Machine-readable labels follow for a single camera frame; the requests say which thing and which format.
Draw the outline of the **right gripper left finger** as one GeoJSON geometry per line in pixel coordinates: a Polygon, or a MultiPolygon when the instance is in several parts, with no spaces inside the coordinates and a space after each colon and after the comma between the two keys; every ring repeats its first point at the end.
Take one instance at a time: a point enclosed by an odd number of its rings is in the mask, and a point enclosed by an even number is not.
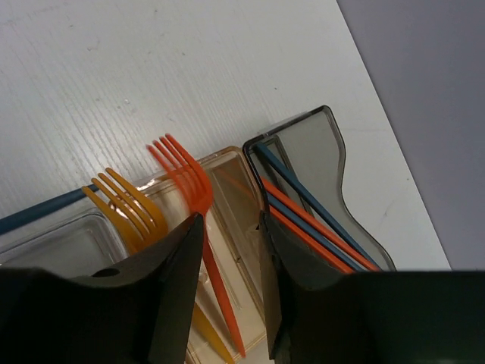
{"type": "Polygon", "coordinates": [[[182,363],[202,259],[203,219],[91,276],[1,270],[3,363],[182,363]]]}

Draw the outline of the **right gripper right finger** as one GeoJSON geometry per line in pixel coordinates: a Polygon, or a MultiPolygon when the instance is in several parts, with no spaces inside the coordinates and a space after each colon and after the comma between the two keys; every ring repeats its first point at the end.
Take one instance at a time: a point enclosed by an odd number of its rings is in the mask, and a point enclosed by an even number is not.
{"type": "Polygon", "coordinates": [[[261,213],[269,357],[276,363],[482,363],[481,271],[343,274],[261,213]]]}

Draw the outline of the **orange plastic fork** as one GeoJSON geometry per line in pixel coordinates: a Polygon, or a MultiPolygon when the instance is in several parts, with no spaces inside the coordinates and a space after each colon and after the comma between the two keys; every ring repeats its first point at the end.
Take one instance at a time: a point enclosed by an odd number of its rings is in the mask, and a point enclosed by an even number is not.
{"type": "MultiPolygon", "coordinates": [[[[174,179],[189,210],[205,215],[211,203],[208,201],[209,193],[197,173],[179,168],[168,174],[174,179]]],[[[105,202],[91,187],[84,186],[82,191],[115,226],[130,253],[137,253],[168,234],[167,221],[159,207],[113,169],[106,168],[104,173],[99,173],[92,179],[92,185],[104,193],[109,201],[105,202]]],[[[240,340],[229,296],[208,236],[204,237],[202,258],[230,337],[238,352],[244,356],[245,347],[240,340]]]]}

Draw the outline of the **red chopstick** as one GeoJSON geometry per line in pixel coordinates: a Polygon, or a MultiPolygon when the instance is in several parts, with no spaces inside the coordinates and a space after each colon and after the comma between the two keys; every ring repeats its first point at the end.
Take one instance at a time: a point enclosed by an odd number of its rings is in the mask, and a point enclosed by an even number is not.
{"type": "Polygon", "coordinates": [[[318,232],[322,233],[331,243],[333,243],[340,251],[346,253],[351,259],[357,262],[362,268],[368,271],[379,271],[380,268],[372,262],[369,262],[362,254],[353,249],[349,244],[347,244],[342,238],[338,237],[329,228],[325,227],[318,220],[309,215],[303,208],[298,206],[293,202],[288,196],[283,192],[278,190],[272,183],[270,183],[265,178],[262,179],[264,188],[269,195],[276,197],[280,202],[282,202],[286,207],[293,210],[299,217],[303,218],[307,223],[309,223],[318,232]]]}
{"type": "Polygon", "coordinates": [[[352,273],[357,271],[355,267],[345,263],[342,259],[335,256],[324,246],[320,245],[313,237],[308,235],[295,223],[291,222],[281,212],[276,210],[273,206],[270,206],[270,213],[281,223],[286,225],[296,236],[302,239],[307,246],[309,246],[315,253],[317,253],[323,260],[332,265],[342,273],[352,273]]]}

